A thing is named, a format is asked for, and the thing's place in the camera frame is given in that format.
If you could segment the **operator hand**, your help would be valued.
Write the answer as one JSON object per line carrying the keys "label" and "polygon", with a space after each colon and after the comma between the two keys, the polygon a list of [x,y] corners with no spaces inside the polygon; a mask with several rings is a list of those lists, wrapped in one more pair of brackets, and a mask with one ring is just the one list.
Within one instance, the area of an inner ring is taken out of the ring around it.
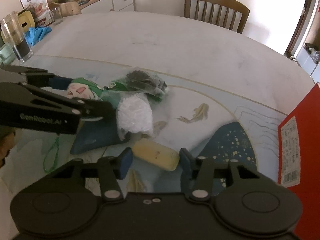
{"label": "operator hand", "polygon": [[1,137],[1,167],[5,165],[5,159],[9,155],[10,150],[15,146],[16,129],[11,128],[10,132]]}

